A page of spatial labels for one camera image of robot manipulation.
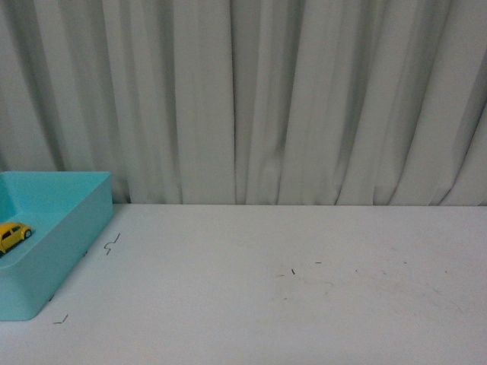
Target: toy car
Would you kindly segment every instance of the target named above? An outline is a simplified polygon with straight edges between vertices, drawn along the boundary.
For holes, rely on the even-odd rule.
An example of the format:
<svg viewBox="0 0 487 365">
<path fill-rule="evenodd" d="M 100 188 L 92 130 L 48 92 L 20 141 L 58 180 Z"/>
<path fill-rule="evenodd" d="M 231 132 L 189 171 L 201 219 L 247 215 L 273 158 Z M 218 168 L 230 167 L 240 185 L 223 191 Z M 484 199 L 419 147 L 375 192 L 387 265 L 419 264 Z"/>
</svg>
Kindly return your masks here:
<svg viewBox="0 0 487 365">
<path fill-rule="evenodd" d="M 0 224 L 0 256 L 3 256 L 20 241 L 29 238 L 31 234 L 32 227 L 22 223 L 7 222 Z"/>
</svg>

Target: turquoise tray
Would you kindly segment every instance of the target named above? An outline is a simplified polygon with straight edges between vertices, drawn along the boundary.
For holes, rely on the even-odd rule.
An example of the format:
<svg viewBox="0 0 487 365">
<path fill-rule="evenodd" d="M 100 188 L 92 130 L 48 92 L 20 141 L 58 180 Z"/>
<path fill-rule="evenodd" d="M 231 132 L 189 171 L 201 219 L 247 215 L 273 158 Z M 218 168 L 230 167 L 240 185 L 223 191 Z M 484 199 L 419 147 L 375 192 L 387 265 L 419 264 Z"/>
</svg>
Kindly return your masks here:
<svg viewBox="0 0 487 365">
<path fill-rule="evenodd" d="M 112 214 L 109 173 L 0 173 L 0 223 L 32 227 L 0 258 L 0 320 L 39 313 Z"/>
</svg>

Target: table surface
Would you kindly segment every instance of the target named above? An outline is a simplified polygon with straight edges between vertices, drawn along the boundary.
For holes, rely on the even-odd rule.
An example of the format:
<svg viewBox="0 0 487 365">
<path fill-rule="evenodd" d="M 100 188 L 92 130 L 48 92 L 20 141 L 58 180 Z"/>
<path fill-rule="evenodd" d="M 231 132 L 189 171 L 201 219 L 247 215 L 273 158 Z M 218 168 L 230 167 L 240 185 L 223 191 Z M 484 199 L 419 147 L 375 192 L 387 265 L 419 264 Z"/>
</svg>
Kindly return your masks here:
<svg viewBox="0 0 487 365">
<path fill-rule="evenodd" d="M 487 363 L 487 209 L 116 205 L 5 364 Z"/>
</svg>

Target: white curtain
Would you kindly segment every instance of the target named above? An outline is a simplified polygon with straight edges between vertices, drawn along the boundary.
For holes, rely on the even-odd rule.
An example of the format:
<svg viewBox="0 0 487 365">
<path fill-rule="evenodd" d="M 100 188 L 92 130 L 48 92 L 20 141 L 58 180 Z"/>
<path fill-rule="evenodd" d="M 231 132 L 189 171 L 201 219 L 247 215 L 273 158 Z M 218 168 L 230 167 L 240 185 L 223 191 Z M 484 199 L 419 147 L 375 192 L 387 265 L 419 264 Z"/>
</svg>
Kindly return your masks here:
<svg viewBox="0 0 487 365">
<path fill-rule="evenodd" d="M 483 0 L 0 0 L 0 170 L 115 202 L 486 205 Z"/>
</svg>

